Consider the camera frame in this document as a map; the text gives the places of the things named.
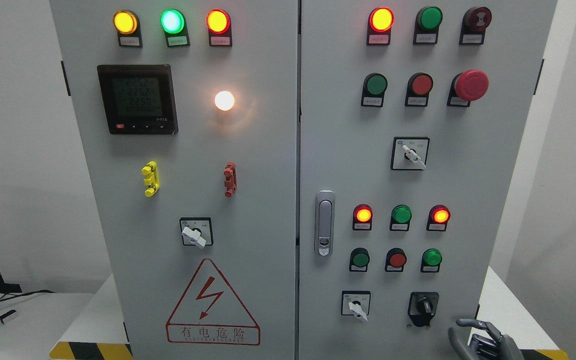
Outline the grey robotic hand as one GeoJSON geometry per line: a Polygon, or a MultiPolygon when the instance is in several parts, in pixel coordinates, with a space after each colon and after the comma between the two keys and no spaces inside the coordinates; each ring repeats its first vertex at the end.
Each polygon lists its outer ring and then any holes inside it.
{"type": "Polygon", "coordinates": [[[486,331],[490,338],[474,333],[467,345],[454,327],[448,328],[448,339],[460,360],[523,360],[524,356],[512,337],[501,333],[493,323],[477,319],[458,319],[459,327],[486,331]]]}

